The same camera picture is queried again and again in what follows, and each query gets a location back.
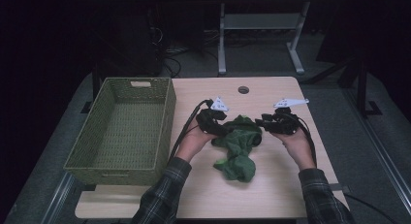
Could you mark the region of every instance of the plaid sleeve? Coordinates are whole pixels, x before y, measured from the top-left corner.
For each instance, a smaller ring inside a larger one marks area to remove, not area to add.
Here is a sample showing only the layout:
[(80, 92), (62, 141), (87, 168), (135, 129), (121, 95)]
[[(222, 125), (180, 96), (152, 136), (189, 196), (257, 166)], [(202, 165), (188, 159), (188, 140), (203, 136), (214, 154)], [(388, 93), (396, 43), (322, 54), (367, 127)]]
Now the plaid sleeve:
[(333, 195), (323, 171), (302, 170), (299, 178), (309, 223), (355, 223), (348, 208)]
[(190, 171), (189, 163), (173, 158), (159, 181), (142, 195), (131, 223), (174, 223), (181, 190)]

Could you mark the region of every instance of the wicker basket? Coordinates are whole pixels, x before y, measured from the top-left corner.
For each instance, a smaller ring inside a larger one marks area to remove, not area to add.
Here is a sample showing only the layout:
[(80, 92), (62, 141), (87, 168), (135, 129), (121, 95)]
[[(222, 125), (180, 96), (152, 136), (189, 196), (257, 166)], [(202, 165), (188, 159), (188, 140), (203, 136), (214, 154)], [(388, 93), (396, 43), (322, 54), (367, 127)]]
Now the wicker basket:
[(171, 79), (107, 78), (64, 169), (85, 184), (152, 185), (170, 151)]

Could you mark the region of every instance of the person's right hand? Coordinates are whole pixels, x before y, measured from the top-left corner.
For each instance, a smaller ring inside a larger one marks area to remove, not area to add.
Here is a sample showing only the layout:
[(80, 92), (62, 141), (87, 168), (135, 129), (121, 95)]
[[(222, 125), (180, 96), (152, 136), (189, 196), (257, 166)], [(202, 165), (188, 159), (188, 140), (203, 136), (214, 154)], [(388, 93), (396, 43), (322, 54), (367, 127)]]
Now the person's right hand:
[(301, 128), (293, 135), (271, 134), (283, 142), (288, 153), (299, 166), (300, 171), (316, 168), (307, 137)]

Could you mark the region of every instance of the person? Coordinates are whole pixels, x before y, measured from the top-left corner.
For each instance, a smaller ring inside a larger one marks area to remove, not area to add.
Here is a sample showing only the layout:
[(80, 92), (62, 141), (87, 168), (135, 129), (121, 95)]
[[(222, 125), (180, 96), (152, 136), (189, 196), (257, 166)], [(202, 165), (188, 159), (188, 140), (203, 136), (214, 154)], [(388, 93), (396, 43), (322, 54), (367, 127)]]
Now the person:
[[(181, 191), (191, 171), (190, 161), (208, 141), (217, 138), (204, 133), (195, 118), (188, 129), (163, 176), (142, 195), (131, 223), (175, 223)], [(333, 195), (324, 172), (316, 168), (303, 131), (299, 129), (293, 135), (271, 134), (283, 142), (300, 169), (308, 222), (355, 223), (348, 208)]]

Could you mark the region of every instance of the green garment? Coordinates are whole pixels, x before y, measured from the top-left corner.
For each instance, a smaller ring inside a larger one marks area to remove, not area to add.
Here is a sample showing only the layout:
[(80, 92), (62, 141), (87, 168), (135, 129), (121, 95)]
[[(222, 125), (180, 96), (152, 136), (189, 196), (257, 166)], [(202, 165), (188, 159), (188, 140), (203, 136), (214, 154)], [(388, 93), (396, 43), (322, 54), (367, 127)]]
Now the green garment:
[(255, 175), (256, 165), (248, 154), (254, 146), (260, 144), (262, 131), (250, 118), (243, 115), (223, 125), (234, 131), (211, 142), (214, 146), (228, 149), (227, 158), (217, 160), (213, 167), (222, 171), (228, 180), (249, 182)]

